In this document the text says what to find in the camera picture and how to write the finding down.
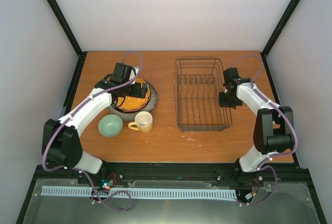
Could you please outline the yellow ceramic mug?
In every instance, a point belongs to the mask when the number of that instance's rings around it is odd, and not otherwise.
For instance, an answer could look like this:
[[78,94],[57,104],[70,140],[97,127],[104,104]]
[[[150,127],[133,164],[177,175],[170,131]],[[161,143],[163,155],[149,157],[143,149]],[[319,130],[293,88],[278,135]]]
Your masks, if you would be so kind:
[[128,128],[142,133],[148,133],[153,128],[153,117],[147,111],[136,114],[134,121],[128,124]]

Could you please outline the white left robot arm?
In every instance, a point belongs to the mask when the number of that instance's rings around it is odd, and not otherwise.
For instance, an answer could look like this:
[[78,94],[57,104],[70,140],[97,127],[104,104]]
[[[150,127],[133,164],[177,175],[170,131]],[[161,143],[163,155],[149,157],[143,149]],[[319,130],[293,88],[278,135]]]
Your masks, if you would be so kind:
[[103,161],[83,151],[80,136],[92,120],[115,103],[115,98],[127,96],[137,87],[142,67],[117,63],[114,72],[98,81],[89,95],[73,110],[44,125],[42,167],[47,172],[60,168],[89,172],[97,184],[107,180]]

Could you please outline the green wire dish rack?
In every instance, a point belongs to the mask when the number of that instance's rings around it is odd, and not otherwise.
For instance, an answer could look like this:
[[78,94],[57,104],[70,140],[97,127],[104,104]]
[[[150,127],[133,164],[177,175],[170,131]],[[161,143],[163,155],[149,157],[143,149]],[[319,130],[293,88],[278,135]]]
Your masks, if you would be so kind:
[[219,93],[224,90],[222,72],[218,58],[175,60],[175,112],[182,132],[220,132],[232,125],[230,108],[219,106]]

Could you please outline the pale green ceramic bowl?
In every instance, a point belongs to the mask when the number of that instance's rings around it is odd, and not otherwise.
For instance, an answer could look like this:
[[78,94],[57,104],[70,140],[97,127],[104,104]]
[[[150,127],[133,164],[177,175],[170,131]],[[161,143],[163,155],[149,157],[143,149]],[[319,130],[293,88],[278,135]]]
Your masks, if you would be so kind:
[[98,124],[98,130],[105,137],[117,136],[123,128],[123,121],[117,115],[104,116]]

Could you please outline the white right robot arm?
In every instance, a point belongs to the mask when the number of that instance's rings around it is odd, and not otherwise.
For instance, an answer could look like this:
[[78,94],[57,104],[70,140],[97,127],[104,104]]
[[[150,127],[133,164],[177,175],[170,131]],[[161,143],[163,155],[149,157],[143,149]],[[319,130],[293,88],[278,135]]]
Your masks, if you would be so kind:
[[233,179],[241,180],[249,173],[262,170],[275,157],[295,153],[298,137],[293,110],[269,99],[253,79],[240,77],[235,67],[224,70],[223,77],[225,90],[219,93],[219,106],[235,109],[245,104],[256,116],[253,146],[234,163]]

